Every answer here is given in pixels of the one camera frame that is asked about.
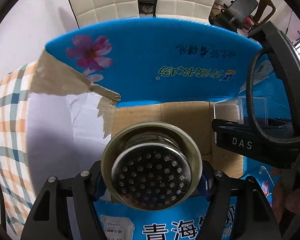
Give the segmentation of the plaid cloth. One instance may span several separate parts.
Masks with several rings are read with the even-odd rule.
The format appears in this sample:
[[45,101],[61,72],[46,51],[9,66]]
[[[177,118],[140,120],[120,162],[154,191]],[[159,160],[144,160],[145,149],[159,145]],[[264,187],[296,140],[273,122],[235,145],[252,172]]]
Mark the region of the plaid cloth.
[[27,100],[36,68],[31,62],[0,81],[0,186],[6,222],[16,236],[36,199],[26,153]]

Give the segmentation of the clear acrylic box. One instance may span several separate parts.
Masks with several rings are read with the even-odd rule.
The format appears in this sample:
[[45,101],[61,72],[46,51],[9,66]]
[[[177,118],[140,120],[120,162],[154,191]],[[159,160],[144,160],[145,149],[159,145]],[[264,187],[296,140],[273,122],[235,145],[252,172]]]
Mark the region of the clear acrylic box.
[[249,126],[246,97],[215,102],[212,129],[217,146],[251,150],[257,138]]

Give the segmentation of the black weight bench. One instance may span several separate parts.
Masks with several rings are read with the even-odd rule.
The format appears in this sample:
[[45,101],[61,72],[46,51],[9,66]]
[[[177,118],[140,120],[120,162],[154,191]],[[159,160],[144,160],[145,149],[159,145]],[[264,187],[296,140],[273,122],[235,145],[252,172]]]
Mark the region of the black weight bench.
[[243,28],[246,18],[257,6],[257,0],[234,0],[230,5],[215,2],[209,14],[209,23],[236,33]]

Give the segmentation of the blue cardboard box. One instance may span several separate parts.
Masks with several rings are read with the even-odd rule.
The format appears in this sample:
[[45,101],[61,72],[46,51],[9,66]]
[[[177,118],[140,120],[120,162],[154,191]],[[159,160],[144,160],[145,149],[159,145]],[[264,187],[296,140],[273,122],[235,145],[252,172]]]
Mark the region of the blue cardboard box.
[[[211,153],[213,104],[246,97],[259,50],[231,31],[169,18],[104,22],[50,41],[36,62],[26,115],[36,199],[51,176],[74,178],[101,162],[110,140],[134,124],[177,126],[201,157]],[[230,239],[235,204],[232,197],[221,239]],[[67,205],[73,239],[81,239],[72,198]],[[209,202],[196,188],[173,207],[144,211],[118,202],[106,187],[94,207],[106,239],[196,239]]]

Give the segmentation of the left white quilted chair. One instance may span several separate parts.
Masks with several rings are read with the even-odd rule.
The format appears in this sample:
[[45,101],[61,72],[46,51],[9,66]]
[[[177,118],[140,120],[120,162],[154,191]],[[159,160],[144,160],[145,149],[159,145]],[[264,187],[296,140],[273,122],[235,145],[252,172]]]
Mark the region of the left white quilted chair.
[[69,0],[69,3],[79,28],[140,17],[138,0]]

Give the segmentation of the metal strainer cup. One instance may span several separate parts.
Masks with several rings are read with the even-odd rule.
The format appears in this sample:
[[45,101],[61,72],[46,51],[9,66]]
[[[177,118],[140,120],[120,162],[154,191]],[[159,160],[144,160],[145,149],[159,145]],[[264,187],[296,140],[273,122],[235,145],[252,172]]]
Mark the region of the metal strainer cup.
[[159,211],[173,207],[196,190],[203,170],[194,140],[177,126],[142,122],[117,133],[101,160],[111,196],[131,208]]

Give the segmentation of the wooden chair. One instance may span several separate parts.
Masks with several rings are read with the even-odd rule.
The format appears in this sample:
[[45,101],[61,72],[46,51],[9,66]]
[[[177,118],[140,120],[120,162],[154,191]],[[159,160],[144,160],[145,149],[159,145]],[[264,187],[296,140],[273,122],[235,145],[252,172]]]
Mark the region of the wooden chair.
[[[260,21],[267,7],[271,8],[271,12],[262,21]],[[266,23],[268,20],[270,20],[270,18],[275,14],[275,12],[276,12],[276,7],[272,2],[272,0],[259,0],[257,11],[255,15],[252,17],[252,20],[255,25],[257,26],[262,25]]]

